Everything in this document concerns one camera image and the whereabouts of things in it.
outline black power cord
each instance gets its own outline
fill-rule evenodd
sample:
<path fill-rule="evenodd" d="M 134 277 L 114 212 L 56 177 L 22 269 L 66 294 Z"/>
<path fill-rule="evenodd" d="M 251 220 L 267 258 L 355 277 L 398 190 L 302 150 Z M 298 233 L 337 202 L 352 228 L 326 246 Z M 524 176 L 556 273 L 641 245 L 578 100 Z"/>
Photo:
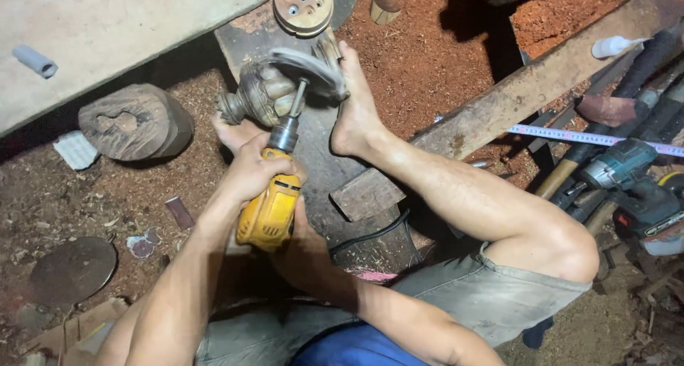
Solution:
<path fill-rule="evenodd" d="M 407 217 L 408 217 L 408 213 L 410 213 L 410 212 L 411 212 L 411 209 L 406 209 L 406 211 L 404 211 L 404 213 L 402 213 L 394 222 L 392 222 L 389 226 L 385 227 L 382 230 L 375 231 L 371 234 L 364 235 L 364 236 L 361 236 L 361 237 L 358 237 L 355 239 L 350 239 L 348 241 L 342 242 L 339 245 L 329 249 L 328 253 L 330 254 L 330 257 L 334 257 L 340 251 L 342 251 L 346 248 L 349 248 L 351 246 L 354 246 L 357 243 L 381 237 L 381 236 L 387 234 L 388 232 L 396 229 L 398 227 L 398 225 L 400 225 L 401 223 L 404 223 L 404 228 L 406 229 L 406 235 L 408 236 L 408 240 L 410 242 L 409 246 L 411 246 L 411 248 L 413 249 L 413 254 L 418 259 L 418 261 L 420 263 L 421 255 L 418 253 L 418 249 L 416 249 L 416 246 L 413 243 L 413 239 L 411 239 L 410 231 L 408 231 Z"/>

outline wooden beam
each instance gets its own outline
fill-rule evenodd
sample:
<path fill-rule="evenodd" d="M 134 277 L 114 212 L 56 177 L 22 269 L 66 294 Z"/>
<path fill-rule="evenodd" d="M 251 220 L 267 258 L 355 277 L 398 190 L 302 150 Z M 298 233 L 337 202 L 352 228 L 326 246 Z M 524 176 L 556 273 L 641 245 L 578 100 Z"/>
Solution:
<path fill-rule="evenodd" d="M 0 136 L 267 0 L 0 0 Z M 55 61 L 43 79 L 12 55 Z"/>
<path fill-rule="evenodd" d="M 591 47 L 596 40 L 616 34 L 629 39 L 648 38 L 676 24 L 682 15 L 684 0 L 631 0 L 456 108 L 409 142 L 461 160 L 612 63 L 614 58 L 592 57 Z M 369 218 L 406 197 L 391 179 L 374 168 L 366 169 L 330 195 L 351 221 Z"/>

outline sanding flap wheel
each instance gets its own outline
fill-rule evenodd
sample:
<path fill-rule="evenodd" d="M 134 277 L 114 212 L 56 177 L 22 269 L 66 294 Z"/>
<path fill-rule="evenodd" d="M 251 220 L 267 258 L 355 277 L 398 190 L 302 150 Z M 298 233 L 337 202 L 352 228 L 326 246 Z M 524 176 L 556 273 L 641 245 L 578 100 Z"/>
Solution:
<path fill-rule="evenodd" d="M 349 97 L 341 73 L 314 56 L 290 48 L 273 48 L 266 62 L 293 82 L 305 79 L 307 92 L 340 102 Z"/>
<path fill-rule="evenodd" d="M 273 8 L 284 30 L 311 37 L 328 27 L 333 4 L 332 0 L 273 0 Z"/>

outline knee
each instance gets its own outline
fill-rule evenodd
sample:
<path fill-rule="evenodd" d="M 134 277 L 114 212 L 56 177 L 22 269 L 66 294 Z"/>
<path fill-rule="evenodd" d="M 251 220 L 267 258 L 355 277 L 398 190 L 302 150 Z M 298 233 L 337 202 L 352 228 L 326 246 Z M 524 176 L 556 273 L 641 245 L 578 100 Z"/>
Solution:
<path fill-rule="evenodd" d="M 589 283 L 599 270 L 596 240 L 580 223 L 569 222 L 549 234 L 553 245 L 554 266 L 560 278 Z"/>

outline blue shirt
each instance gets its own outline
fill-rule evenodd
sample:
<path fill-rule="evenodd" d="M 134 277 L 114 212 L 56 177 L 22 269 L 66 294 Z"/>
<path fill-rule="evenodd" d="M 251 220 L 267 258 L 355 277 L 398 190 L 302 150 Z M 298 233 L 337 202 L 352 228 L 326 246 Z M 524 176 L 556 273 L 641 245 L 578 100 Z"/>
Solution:
<path fill-rule="evenodd" d="M 307 346 L 293 366 L 426 366 L 374 327 L 363 324 L 324 336 Z"/>

